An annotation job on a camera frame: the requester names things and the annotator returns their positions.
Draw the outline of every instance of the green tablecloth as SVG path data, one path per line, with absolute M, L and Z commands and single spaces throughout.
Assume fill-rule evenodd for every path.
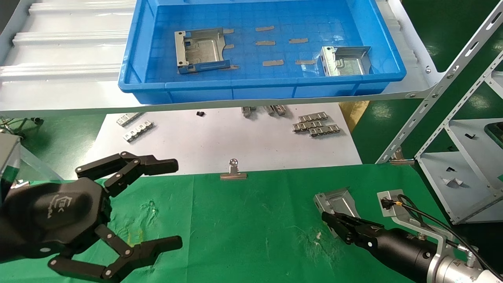
M 420 209 L 443 218 L 409 166 L 250 172 L 239 181 L 218 174 L 143 177 L 112 200 L 109 227 L 131 245 L 180 235 L 184 246 L 123 282 L 407 282 L 331 236 L 312 198 L 341 187 L 349 187 L 361 217 L 387 228 L 396 225 L 380 212 L 376 193 L 384 190 L 403 189 Z M 75 259 L 107 265 L 116 257 L 100 241 Z M 83 282 L 57 275 L 48 259 L 2 264 L 0 282 Z

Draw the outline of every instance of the metal clip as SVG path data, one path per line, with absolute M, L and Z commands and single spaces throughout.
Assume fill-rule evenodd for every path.
M 229 161 L 229 173 L 220 174 L 220 180 L 244 180 L 246 177 L 246 173 L 239 173 L 236 158 Z

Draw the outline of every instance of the black small part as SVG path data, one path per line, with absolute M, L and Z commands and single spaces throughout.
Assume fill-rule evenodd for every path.
M 384 208 L 385 210 L 388 210 L 392 206 L 395 205 L 395 202 L 393 200 L 391 200 L 391 199 L 382 198 L 381 199 L 381 205 L 382 205 L 382 208 Z

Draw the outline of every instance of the metal bracket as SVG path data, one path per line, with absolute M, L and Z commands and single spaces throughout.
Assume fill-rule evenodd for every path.
M 384 217 L 391 217 L 393 221 L 398 225 L 404 226 L 418 233 L 432 237 L 438 241 L 437 251 L 430 263 L 430 267 L 428 269 L 428 275 L 426 278 L 426 282 L 434 282 L 435 274 L 437 274 L 437 269 L 442 259 L 444 259 L 446 256 L 456 258 L 454 257 L 454 249 L 447 244 L 447 240 L 453 241 L 454 236 L 449 231 L 433 225 L 430 225 L 430 227 L 434 231 L 421 227 L 419 222 L 416 221 L 415 219 L 412 219 L 408 214 L 408 212 L 401 206 L 393 205 L 390 209 L 385 209 L 382 207 L 381 200 L 383 198 L 398 201 L 397 196 L 399 194 L 403 194 L 403 191 L 392 190 L 377 193 L 377 199 L 379 201 L 379 206 L 381 207 L 382 215 Z
M 349 194 L 347 188 L 338 189 L 331 192 L 319 193 L 313 198 L 314 204 L 318 208 L 319 213 L 324 211 L 333 214 L 334 212 L 344 213 L 353 217 L 360 218 L 356 211 L 355 200 Z M 330 229 L 334 238 L 338 238 L 337 233 Z
M 246 173 L 239 173 L 237 159 L 233 158 L 229 161 L 229 173 L 220 174 L 220 180 L 244 180 L 247 176 Z

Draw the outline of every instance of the black cable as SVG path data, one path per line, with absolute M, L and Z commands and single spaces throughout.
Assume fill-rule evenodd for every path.
M 463 244 L 470 252 L 473 253 L 473 255 L 475 255 L 475 257 L 480 261 L 480 264 L 482 264 L 482 266 L 484 266 L 487 270 L 491 271 L 492 274 L 494 276 L 496 276 L 496 278 L 498 280 L 500 280 L 501 282 L 503 282 L 503 276 L 501 276 L 498 272 L 496 272 L 479 254 L 478 252 L 470 245 L 468 244 L 465 240 L 463 240 L 463 238 L 461 238 L 456 232 L 454 232 L 451 227 L 449 227 L 448 225 L 444 224 L 442 221 L 436 219 L 435 217 L 427 214 L 427 213 L 424 213 L 422 212 L 421 210 L 417 209 L 417 208 L 414 208 L 410 205 L 407 205 L 403 202 L 395 202 L 396 205 L 399 205 L 405 209 L 409 209 L 421 216 L 424 216 L 426 218 L 428 218 L 429 220 L 435 222 L 436 224 L 442 226 L 442 228 L 444 228 L 445 230 L 449 231 L 452 233 L 452 235 L 454 235 L 454 237 L 456 237 L 460 242 L 461 244 Z

